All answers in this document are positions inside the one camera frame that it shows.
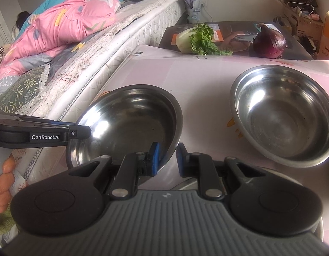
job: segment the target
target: human hand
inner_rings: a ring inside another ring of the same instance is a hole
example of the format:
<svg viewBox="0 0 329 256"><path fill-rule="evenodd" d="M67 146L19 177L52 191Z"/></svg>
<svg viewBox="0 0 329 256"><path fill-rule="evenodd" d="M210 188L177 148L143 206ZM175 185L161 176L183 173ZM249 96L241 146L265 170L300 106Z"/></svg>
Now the human hand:
<svg viewBox="0 0 329 256"><path fill-rule="evenodd" d="M15 159L12 154L2 165L3 174L0 175L0 213L3 213L7 209L8 203L12 199L9 188L15 181L12 172L15 166Z"/></svg>

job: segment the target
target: green cloth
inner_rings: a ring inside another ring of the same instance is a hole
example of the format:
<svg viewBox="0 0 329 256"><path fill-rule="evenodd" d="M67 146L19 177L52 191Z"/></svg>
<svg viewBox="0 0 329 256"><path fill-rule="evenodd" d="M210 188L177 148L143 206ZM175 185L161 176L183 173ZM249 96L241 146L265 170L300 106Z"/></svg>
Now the green cloth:
<svg viewBox="0 0 329 256"><path fill-rule="evenodd" d="M15 224L12 215L10 206L2 214L0 214L0 236L6 234L11 230Z"/></svg>

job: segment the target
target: mattress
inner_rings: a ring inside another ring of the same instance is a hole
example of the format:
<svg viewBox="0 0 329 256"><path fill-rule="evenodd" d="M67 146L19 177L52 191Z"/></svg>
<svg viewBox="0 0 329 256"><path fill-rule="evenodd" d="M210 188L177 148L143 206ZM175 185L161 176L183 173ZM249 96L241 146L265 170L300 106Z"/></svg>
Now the mattress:
<svg viewBox="0 0 329 256"><path fill-rule="evenodd" d="M56 102L46 99L43 105L49 109L43 111L41 107L32 106L22 113L53 120L76 121L131 51L139 44L158 46L166 27L175 25L184 12L183 0L162 2L161 6L152 9L118 33L109 44L116 48L115 51L112 53L110 49L99 55L99 59L91 62ZM47 178L63 159L64 151L64 147L16 150L17 171L29 183Z"/></svg>

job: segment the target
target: bowl rim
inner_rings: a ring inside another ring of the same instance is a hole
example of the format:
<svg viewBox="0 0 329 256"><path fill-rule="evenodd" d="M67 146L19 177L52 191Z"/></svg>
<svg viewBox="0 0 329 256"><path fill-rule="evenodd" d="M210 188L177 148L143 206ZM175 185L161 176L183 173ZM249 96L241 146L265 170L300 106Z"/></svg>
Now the bowl rim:
<svg viewBox="0 0 329 256"><path fill-rule="evenodd" d="M323 163L325 160L327 160L329 158L329 147L326 149L326 151L322 155L320 155L319 157L317 157L313 160L306 160L306 161L288 160L283 157L277 156L277 155L271 153L270 151L266 150L265 148L263 148L260 144L257 143L257 141L251 136L251 134L245 129L245 127L238 115L235 95L237 93L239 84L242 82L242 80L244 80L248 75L254 73L255 71L257 71L259 69L264 69L264 68L282 68L284 70L296 73L296 74L302 76L303 78L306 78L306 79L312 81L312 83L320 90L320 92L322 92L322 94L325 96L325 98L327 99L327 101L329 103L329 95L315 80L313 80L311 77L307 76L306 74L304 74L296 69L282 66L282 65L275 65L275 64L258 65L258 66L252 67L252 68L244 71L242 74L240 74L235 79L235 81L233 82L233 84L231 86L230 108L231 108L232 117L233 117L235 123L239 126L239 130L242 132L244 137L250 142L250 144L252 146L254 146L254 148L256 148L265 157L267 157L277 163L283 164L288 167L299 167L299 168L314 167L314 166L317 166L317 165Z"/></svg>
<svg viewBox="0 0 329 256"><path fill-rule="evenodd" d="M83 119L83 117L86 115L86 113L91 108L95 107L103 99L106 99L107 96L114 96L118 92L122 92L122 91L126 91L126 90L133 90L133 89L146 89L146 90L152 90L152 91L159 92L166 99L168 99L168 101L172 104L172 106L174 108L174 112L176 113L175 134L174 134L172 143L167 150L167 153L159 162L158 171L160 171L165 166L165 164L170 160L172 155L174 154L176 147L179 144L181 133L182 133L182 128L183 128L183 115L182 115L182 110L181 110L180 104L176 100L176 98L167 90L162 89L157 86L152 86L150 84L132 84L132 85L125 86L125 87L116 88L110 92L107 92L107 93L99 96L97 99L94 99L92 101L92 103L90 104L90 106L88 108L86 108L85 111L77 119L76 125L79 125L79 122ZM78 141L79 141L78 139L71 139L71 140L69 140L69 143L66 146L66 164L67 164L68 169L79 166L77 153L75 154L74 159L72 159L72 157L71 157L71 154L72 154L71 149L77 147Z"/></svg>

